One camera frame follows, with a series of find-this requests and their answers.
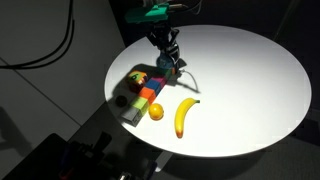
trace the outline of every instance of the black wall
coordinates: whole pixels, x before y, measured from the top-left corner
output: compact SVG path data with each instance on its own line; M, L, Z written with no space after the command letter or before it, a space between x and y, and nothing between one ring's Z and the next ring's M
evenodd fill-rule
M146 24L128 24L125 13L137 7L133 0L109 0L121 35L126 46L145 36ZM212 24L236 27L274 39L290 5L290 0L203 0L201 12L173 14L173 27L194 24ZM290 51L304 66L311 80L313 97L311 108L320 110L320 46L317 45L320 32L319 3L316 0L295 0L298 6L289 16L276 42Z

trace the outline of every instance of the orange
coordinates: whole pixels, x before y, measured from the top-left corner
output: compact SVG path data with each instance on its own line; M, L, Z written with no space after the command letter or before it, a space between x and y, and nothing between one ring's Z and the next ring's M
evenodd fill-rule
M160 120L163 117L163 108L158 103L153 103L149 106L149 115L153 120Z

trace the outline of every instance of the yellow banana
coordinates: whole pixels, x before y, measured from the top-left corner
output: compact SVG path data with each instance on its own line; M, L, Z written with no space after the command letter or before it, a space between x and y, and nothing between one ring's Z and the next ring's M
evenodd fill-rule
M174 120L174 128L177 134L178 138L182 138L183 136L183 128L184 128L184 119L188 112L188 110L195 104L200 103L200 100L195 100L193 98L186 98L183 100L177 111L176 111L176 117Z

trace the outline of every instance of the blue block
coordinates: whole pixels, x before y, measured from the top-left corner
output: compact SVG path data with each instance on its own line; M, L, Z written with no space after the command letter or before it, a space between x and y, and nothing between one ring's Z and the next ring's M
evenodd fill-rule
M149 88L149 89L153 89L154 92L156 93L156 96L158 96L158 94L160 93L161 91L161 84L159 81L156 81L156 80L153 80L153 79L150 79L145 87Z

